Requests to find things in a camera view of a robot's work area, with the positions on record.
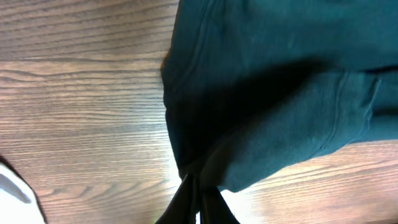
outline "wooden floor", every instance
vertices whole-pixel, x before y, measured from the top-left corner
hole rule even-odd
[[[168,205],[179,179],[159,67],[176,11],[177,0],[0,0],[0,154],[49,223],[154,223]],[[224,196],[242,224],[393,223],[398,141]]]

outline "dark teal fabric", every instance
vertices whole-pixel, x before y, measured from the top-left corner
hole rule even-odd
[[[162,69],[180,176],[242,190],[398,139],[398,1],[184,0]]]

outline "wooden table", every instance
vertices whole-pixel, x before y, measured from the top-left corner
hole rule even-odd
[[[0,1],[0,155],[49,223],[153,223],[168,205],[179,179],[159,68],[177,6]],[[348,146],[224,196],[242,224],[392,223],[398,141]]]

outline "folded cloth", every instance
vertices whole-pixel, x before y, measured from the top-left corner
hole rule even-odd
[[[398,1],[184,0],[162,67],[180,176],[242,190],[398,139]]]
[[[44,224],[33,190],[0,162],[1,223]]]

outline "cloth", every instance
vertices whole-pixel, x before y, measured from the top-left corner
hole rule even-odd
[[[162,67],[180,176],[237,192],[349,143],[398,139],[397,8],[181,1]]]
[[[0,162],[0,216],[4,224],[44,224],[33,190]]]

